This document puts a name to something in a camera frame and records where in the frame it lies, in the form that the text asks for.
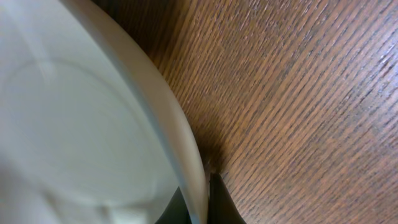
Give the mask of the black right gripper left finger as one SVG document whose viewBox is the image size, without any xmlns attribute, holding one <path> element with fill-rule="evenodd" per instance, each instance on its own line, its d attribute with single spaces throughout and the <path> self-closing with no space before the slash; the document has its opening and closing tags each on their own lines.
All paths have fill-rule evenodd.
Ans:
<svg viewBox="0 0 398 224">
<path fill-rule="evenodd" d="M 178 188 L 155 224 L 192 224 L 182 192 Z"/>
</svg>

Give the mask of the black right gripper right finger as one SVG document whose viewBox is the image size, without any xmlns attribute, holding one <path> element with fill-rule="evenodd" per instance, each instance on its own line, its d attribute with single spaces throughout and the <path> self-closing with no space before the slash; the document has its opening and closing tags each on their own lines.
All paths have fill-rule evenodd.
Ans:
<svg viewBox="0 0 398 224">
<path fill-rule="evenodd" d="M 239 214 L 222 177 L 215 173 L 210 175 L 208 223 L 246 224 Z"/>
</svg>

